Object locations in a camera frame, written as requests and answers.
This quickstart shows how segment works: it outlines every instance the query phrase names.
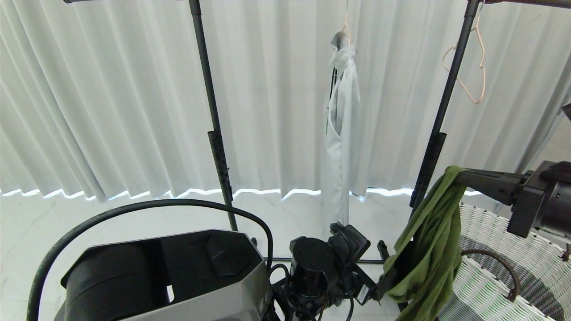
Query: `brown basket handle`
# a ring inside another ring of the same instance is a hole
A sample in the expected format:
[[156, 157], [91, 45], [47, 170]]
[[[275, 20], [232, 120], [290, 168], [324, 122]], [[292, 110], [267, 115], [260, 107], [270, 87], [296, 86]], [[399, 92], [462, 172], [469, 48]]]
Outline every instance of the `brown basket handle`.
[[506, 268], [506, 270], [508, 270], [508, 272], [512, 276], [514, 288], [510, 290], [510, 292], [508, 293], [508, 296], [506, 298], [508, 300], [510, 300], [511, 302], [514, 302], [516, 300], [517, 295], [520, 292], [520, 280], [517, 277], [516, 272], [514, 271], [513, 267], [511, 265], [509, 265], [508, 262], [503, 257], [501, 257], [499, 254], [491, 252], [491, 251], [487, 251], [487, 250], [476, 250], [476, 249], [464, 250], [464, 251], [462, 251], [462, 256], [468, 255], [468, 254], [474, 254], [474, 253], [491, 256], [491, 257], [495, 258], [496, 260], [498, 260]]

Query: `white label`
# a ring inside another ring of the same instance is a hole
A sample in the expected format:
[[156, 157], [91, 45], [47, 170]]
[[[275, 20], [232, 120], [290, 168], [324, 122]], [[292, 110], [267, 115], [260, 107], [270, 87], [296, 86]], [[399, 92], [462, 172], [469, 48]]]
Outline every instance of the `white label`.
[[359, 303], [361, 303], [361, 304], [364, 304], [365, 298], [367, 297], [367, 293], [369, 293], [369, 288], [366, 285], [363, 285], [361, 287], [361, 291], [359, 292], [359, 295], [357, 296], [357, 301], [359, 301]]

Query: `gray and white basket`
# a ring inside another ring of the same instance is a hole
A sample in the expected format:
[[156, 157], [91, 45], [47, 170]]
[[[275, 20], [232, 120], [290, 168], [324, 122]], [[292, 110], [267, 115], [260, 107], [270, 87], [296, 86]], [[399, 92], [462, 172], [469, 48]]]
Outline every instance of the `gray and white basket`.
[[507, 219], [481, 208], [462, 203], [460, 212], [460, 247], [499, 254], [519, 278], [520, 292], [514, 302], [506, 298], [515, 283], [495, 258], [464, 256], [440, 320], [571, 320], [571, 262], [561, 259], [561, 247], [535, 233], [510, 234]]

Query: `olive green garment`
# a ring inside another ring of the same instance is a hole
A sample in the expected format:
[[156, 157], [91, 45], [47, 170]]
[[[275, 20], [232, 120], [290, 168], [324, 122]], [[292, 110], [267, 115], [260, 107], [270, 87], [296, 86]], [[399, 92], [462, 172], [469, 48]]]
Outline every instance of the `olive green garment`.
[[412, 214], [395, 244], [396, 254], [384, 264], [385, 271], [397, 266], [404, 275], [387, 294], [398, 303], [413, 300], [397, 321], [433, 321], [452, 294], [462, 262], [459, 203], [466, 190], [454, 179], [464, 170], [458, 166], [446, 169]]

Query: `white tile floor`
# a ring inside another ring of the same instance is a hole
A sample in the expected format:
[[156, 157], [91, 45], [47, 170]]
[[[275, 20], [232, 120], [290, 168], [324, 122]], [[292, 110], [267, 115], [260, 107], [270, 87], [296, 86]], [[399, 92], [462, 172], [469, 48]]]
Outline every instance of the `white tile floor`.
[[[220, 194], [191, 194], [187, 197], [222, 201]], [[102, 211], [148, 199], [122, 197], [101, 203], [97, 200], [88, 201], [83, 196], [75, 199], [61, 195], [49, 199], [41, 195], [24, 197], [21, 194], [0, 197], [0, 319], [25, 320], [27, 297], [35, 271], [48, 249], [65, 232]], [[407, 195], [368, 195], [364, 203], [351, 198], [350, 223], [373, 244], [363, 258], [379, 258], [374, 245], [379, 239], [385, 240], [389, 250], [393, 251], [394, 242], [408, 220], [408, 201]], [[486, 208], [494, 205], [483, 196], [469, 197], [469, 202]], [[278, 194], [243, 193], [236, 197], [234, 206], [250, 211], [266, 221], [274, 235], [274, 256], [291, 256], [288, 248], [290, 240], [301, 235], [321, 235], [319, 203], [319, 196], [294, 194], [281, 201]], [[238, 218], [238, 226], [249, 236], [256, 237], [261, 252], [266, 253], [266, 239], [257, 225]], [[53, 320], [65, 297], [59, 281], [86, 248], [96, 244], [210, 228], [229, 228], [226, 214], [203, 208], [155, 208], [126, 214], [94, 227], [73, 241], [52, 267], [42, 297], [41, 320]], [[373, 279], [382, 273], [381, 266], [363, 268]], [[325, 313], [324, 320], [345, 320], [348, 309], [348, 304], [331, 308]], [[393, 302], [383, 299], [381, 306], [375, 302], [364, 307], [357, 305], [353, 320], [394, 320], [398, 313]]]

